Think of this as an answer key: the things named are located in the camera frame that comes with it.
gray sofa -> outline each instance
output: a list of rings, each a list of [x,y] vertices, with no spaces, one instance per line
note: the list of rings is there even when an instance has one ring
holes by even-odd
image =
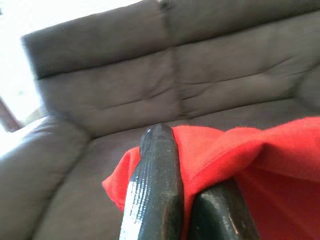
[[[0,157],[1,240],[117,239],[101,182],[150,125],[320,112],[319,0],[143,0],[23,42],[49,115]]]

red cloth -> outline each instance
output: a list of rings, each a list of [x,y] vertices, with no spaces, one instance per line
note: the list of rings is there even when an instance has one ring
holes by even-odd
[[[320,117],[267,130],[226,132],[201,126],[173,128],[184,187],[186,239],[195,194],[234,176],[263,240],[320,240]],[[123,209],[140,160],[127,151],[102,184]]]

sofa armrest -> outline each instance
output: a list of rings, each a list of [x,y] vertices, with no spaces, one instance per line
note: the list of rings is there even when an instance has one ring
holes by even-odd
[[[89,135],[52,116],[0,156],[0,239],[29,239]]]

sofa backrest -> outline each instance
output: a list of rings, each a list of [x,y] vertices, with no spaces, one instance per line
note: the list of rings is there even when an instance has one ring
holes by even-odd
[[[99,137],[291,98],[319,0],[143,0],[23,38],[42,98]]]

wrinkled fabric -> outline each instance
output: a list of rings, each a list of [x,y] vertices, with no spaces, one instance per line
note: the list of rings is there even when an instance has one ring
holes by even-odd
[[[184,187],[186,239],[195,195],[232,176],[263,240],[318,240],[320,237],[320,117],[259,130],[226,132],[201,126],[172,128]],[[140,160],[127,151],[102,183],[124,209],[127,186]]]

